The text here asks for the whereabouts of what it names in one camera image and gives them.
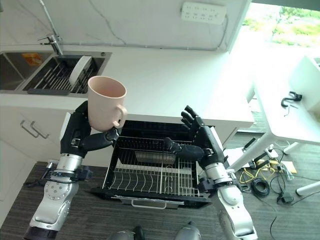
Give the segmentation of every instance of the pink mug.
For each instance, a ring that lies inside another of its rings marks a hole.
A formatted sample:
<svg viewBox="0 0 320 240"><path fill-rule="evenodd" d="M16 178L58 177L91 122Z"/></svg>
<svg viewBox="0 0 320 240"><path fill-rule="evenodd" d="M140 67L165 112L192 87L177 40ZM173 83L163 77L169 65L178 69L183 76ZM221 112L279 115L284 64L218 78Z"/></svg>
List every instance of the pink mug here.
<svg viewBox="0 0 320 240"><path fill-rule="evenodd" d="M91 127L100 132L113 127L122 128L128 114L123 106L126 94L125 86L111 77L91 77L88 81L88 117Z"/></svg>

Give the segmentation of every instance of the mug handle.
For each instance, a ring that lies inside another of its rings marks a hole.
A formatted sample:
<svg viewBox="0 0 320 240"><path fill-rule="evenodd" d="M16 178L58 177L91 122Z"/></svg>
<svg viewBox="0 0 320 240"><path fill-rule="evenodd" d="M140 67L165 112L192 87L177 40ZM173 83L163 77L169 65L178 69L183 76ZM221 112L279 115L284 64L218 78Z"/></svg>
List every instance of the mug handle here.
<svg viewBox="0 0 320 240"><path fill-rule="evenodd" d="M124 126L124 124L126 122L128 111L124 106L122 106L120 104L118 104L116 106L116 108L119 109L121 112L121 121L120 121L120 123L118 123L118 121L113 121L112 123L116 129L120 129Z"/></svg>

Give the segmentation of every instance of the desk leg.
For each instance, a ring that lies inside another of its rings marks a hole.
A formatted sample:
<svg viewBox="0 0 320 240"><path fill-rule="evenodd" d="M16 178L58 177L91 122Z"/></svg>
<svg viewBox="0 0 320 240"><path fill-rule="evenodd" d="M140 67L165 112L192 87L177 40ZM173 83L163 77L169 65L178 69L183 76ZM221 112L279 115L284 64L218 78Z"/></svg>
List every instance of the desk leg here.
<svg viewBox="0 0 320 240"><path fill-rule="evenodd" d="M301 143L294 142L294 143L292 143L290 146L288 146L288 147L286 147L285 149L283 149L283 152L284 152L285 154L289 154L289 153L293 152L294 150L299 149L301 146L302 146Z"/></svg>
<svg viewBox="0 0 320 240"><path fill-rule="evenodd" d="M243 165L262 154L265 149L270 146L270 143L274 142L274 140L274 135L270 132L266 132L258 141L249 147L237 161L231 164L228 169L238 171Z"/></svg>
<svg viewBox="0 0 320 240"><path fill-rule="evenodd" d="M320 181L309 184L307 186L299 187L295 190L299 196L310 195L316 192L320 192Z"/></svg>

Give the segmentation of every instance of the electrical outlet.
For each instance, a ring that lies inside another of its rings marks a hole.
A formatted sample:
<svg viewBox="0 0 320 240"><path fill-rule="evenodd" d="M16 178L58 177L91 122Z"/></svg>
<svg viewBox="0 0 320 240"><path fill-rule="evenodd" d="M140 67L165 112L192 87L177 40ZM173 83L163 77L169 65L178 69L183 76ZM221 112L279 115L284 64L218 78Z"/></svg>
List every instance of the electrical outlet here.
<svg viewBox="0 0 320 240"><path fill-rule="evenodd" d="M271 158L271 159L276 159L277 157L279 157L276 150L274 150L273 144L271 144L269 147L267 147L264 151L268 154L269 158Z"/></svg>
<svg viewBox="0 0 320 240"><path fill-rule="evenodd" d="M186 1L182 5L181 19L199 23L221 25L226 14L226 6Z"/></svg>

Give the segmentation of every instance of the marble wall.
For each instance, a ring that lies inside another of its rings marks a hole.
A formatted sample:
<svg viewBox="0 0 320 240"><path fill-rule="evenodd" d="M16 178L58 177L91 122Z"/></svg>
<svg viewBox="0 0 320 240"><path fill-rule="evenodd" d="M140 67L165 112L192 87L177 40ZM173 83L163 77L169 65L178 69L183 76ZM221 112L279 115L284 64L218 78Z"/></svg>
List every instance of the marble wall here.
<svg viewBox="0 0 320 240"><path fill-rule="evenodd" d="M44 0L64 44L227 49L247 0L203 0L227 6L222 25L181 20L184 0ZM1 0L0 44L37 44L50 33L38 0Z"/></svg>

